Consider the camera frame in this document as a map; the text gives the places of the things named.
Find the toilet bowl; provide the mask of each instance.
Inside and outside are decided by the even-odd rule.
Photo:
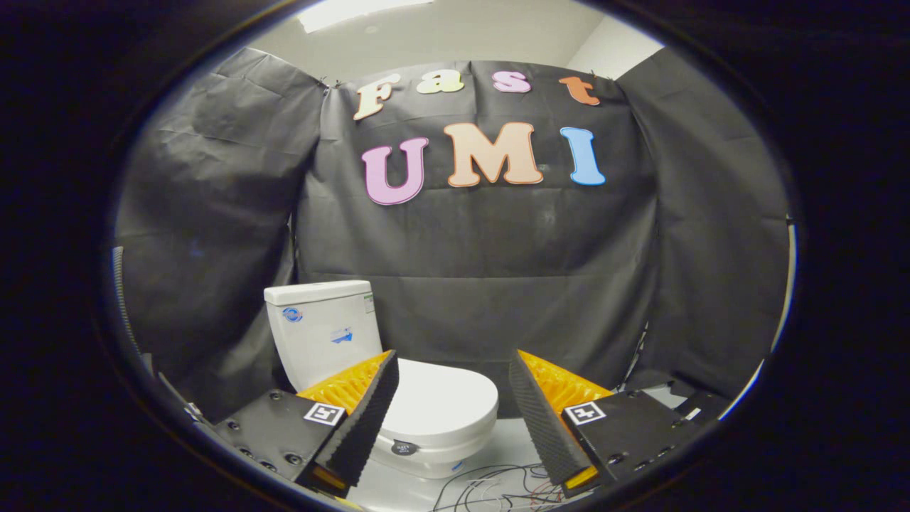
[[[278,356],[302,392],[382,353],[367,281],[315,282],[263,291]],[[399,385],[370,457],[405,473],[443,478],[492,436],[499,407],[484,375],[398,359]]]
[[[399,358],[399,386],[370,458],[423,478],[456,475],[492,436],[496,384],[460,368]]]

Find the toilet lid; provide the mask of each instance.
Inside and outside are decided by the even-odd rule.
[[[446,444],[470,438],[495,421],[499,405],[496,384],[484,375],[460,368],[398,359],[399,385],[382,423],[391,439]]]

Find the ceiling light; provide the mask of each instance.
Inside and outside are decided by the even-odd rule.
[[[297,18],[311,34],[342,21],[405,5],[429,4],[433,0],[323,0]]]

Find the blue letter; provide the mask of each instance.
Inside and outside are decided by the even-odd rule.
[[[607,179],[597,169],[597,160],[594,159],[594,148],[591,145],[594,134],[581,128],[563,128],[560,133],[569,140],[571,156],[575,160],[575,172],[569,178],[579,185],[606,183]]]

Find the white wall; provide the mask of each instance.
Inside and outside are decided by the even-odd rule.
[[[619,78],[663,45],[624,22],[605,16],[571,58],[569,69]]]
[[[434,0],[306,34],[295,18],[249,43],[313,77],[347,81],[395,67],[511,60],[564,67],[602,14],[573,0]]]

